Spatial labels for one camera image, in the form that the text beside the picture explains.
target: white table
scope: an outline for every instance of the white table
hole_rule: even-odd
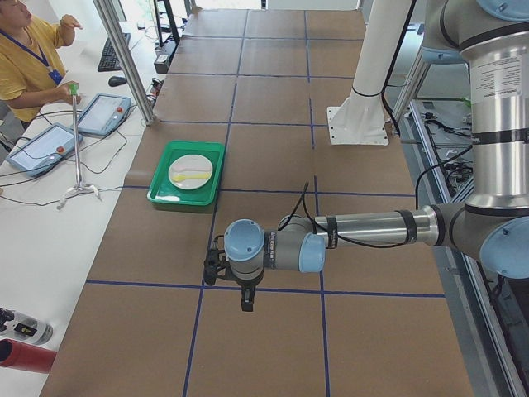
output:
[[[135,26],[125,24],[123,31],[131,32],[129,48],[132,48],[132,56],[147,90],[153,77],[162,78],[156,74],[153,65],[155,45]],[[97,72],[102,45],[106,39],[107,33],[101,28],[85,47],[79,43],[61,51],[68,70],[64,81],[77,81],[79,93],[84,96],[79,109],[83,109],[96,93],[113,93],[132,98],[128,84],[115,88],[107,85],[108,78],[116,74],[123,75],[121,71]],[[71,108],[66,103],[53,103],[43,107],[42,112]],[[72,122],[70,113],[48,118],[50,122],[61,122],[66,126]],[[25,136],[36,136],[48,126],[49,123],[44,118],[38,118],[29,126]],[[128,140],[125,147],[100,175],[92,174],[83,167],[83,180],[100,189],[122,186],[144,128],[141,112],[136,109],[119,127],[120,133]],[[96,140],[85,137],[81,148]],[[81,161],[99,171],[107,165],[124,141],[122,136],[113,133],[82,151]],[[0,165],[0,175],[15,171],[17,170],[7,162]],[[24,175],[2,177],[0,185],[27,179]],[[66,189],[74,185],[75,164],[63,161],[37,180],[3,188],[2,195],[24,202],[46,203],[60,199]],[[119,190],[102,192],[101,195],[102,201],[93,194],[72,198],[60,211],[56,209],[56,204],[37,207],[0,198],[0,307],[15,309],[50,323],[54,327],[54,334],[43,347],[57,350],[60,346],[116,205]],[[37,396],[46,377],[47,375],[0,368],[2,395]]]

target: computer mouse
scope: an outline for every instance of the computer mouse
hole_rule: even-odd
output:
[[[108,85],[111,87],[117,87],[118,85],[126,84],[126,78],[122,76],[112,76],[108,79]]]

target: id badge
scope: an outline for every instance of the id badge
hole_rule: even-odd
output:
[[[57,69],[53,69],[48,73],[48,75],[51,77],[53,81],[55,81],[55,84],[59,85],[60,81],[63,79],[63,76],[60,75],[59,71]]]

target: red cylinder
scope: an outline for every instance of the red cylinder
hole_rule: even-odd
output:
[[[0,341],[0,366],[47,374],[57,352],[12,339]]]

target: yellow shirt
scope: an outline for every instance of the yellow shirt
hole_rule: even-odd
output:
[[[50,66],[64,76],[66,74],[64,65],[55,50],[64,44],[60,35],[60,25],[51,25],[33,16],[27,32],[32,40],[30,50],[41,56],[40,46]],[[26,91],[55,88],[57,84],[48,73],[49,70],[37,58],[4,35],[0,35],[0,99],[7,101],[18,98]],[[41,108],[38,107],[12,109],[15,116],[24,122],[30,122],[40,110]]]

